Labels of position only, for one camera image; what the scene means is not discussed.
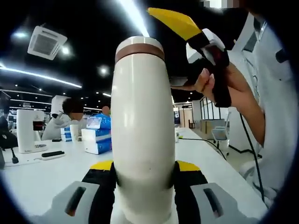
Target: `white table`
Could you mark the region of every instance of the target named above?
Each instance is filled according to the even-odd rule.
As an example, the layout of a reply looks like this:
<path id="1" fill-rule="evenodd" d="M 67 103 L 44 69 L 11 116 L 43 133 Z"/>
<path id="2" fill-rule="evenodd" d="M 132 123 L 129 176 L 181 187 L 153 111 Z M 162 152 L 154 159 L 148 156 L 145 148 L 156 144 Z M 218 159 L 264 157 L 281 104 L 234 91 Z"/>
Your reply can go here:
<path id="1" fill-rule="evenodd" d="M 180 128 L 184 138 L 200 139 L 188 128 Z M 90 166 L 112 160 L 112 152 L 93 155 L 84 152 L 82 142 L 51 142 L 46 152 L 65 151 L 66 156 L 50 161 L 6 167 L 2 178 L 11 196 L 27 215 L 41 215 L 51 205 L 52 198 L 74 181 L 81 181 Z M 44 152 L 15 154 L 20 163 L 32 161 Z M 5 161 L 11 161 L 11 151 L 4 152 Z M 215 182 L 237 202 L 239 210 L 248 217 L 260 218 L 266 212 L 261 198 L 246 181 L 206 142 L 179 140 L 176 143 L 176 159 L 199 166 L 208 182 Z"/>

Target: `brown band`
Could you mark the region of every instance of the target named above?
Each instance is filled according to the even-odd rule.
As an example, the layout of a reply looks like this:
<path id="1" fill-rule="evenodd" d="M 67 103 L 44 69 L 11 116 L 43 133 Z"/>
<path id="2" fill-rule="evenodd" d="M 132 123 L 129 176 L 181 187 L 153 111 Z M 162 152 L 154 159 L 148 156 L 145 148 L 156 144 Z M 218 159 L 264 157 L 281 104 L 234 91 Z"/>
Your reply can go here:
<path id="1" fill-rule="evenodd" d="M 164 52 L 160 48 L 148 43 L 134 43 L 124 47 L 119 52 L 117 52 L 117 54 L 115 55 L 115 63 L 117 63 L 125 56 L 140 53 L 155 55 L 164 60 Z"/>

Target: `yellow part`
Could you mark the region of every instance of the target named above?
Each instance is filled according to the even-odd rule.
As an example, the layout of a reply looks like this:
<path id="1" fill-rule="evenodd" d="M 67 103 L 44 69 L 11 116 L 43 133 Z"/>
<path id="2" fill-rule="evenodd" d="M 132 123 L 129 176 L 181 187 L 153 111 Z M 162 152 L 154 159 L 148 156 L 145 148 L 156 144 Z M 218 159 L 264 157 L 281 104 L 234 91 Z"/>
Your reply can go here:
<path id="1" fill-rule="evenodd" d="M 201 33 L 194 21 L 182 13 L 161 8 L 148 8 L 148 13 L 176 32 L 185 41 Z"/>
<path id="2" fill-rule="evenodd" d="M 193 163 L 177 161 L 179 164 L 180 171 L 200 171 L 200 168 L 195 166 Z"/>
<path id="3" fill-rule="evenodd" d="M 90 169 L 99 169 L 99 170 L 110 170 L 111 164 L 113 163 L 112 160 L 98 162 L 90 167 Z"/>

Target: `white machine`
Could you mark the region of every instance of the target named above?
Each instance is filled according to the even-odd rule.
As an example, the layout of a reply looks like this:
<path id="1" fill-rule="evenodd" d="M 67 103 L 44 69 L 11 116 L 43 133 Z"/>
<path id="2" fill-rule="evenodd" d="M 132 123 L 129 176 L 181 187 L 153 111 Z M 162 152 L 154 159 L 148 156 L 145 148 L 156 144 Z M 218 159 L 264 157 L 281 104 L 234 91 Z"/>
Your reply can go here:
<path id="1" fill-rule="evenodd" d="M 17 110 L 17 136 L 20 153 L 36 153 L 47 150 L 45 144 L 38 144 L 43 129 L 44 112 Z"/>

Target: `hand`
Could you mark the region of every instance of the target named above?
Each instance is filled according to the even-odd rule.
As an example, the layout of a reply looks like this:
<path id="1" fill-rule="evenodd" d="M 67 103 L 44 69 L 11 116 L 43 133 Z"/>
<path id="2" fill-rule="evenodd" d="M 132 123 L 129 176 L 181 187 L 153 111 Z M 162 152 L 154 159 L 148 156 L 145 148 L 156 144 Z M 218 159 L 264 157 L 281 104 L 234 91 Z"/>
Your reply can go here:
<path id="1" fill-rule="evenodd" d="M 232 106 L 236 107 L 241 113 L 246 111 L 252 105 L 256 106 L 252 91 L 242 75 L 242 73 L 232 64 L 225 70 L 228 81 L 228 90 L 232 100 Z M 212 89 L 215 84 L 214 75 L 210 74 L 207 69 L 203 69 L 196 83 L 192 86 L 171 86 L 172 89 L 194 91 L 202 93 L 205 97 L 214 102 Z"/>

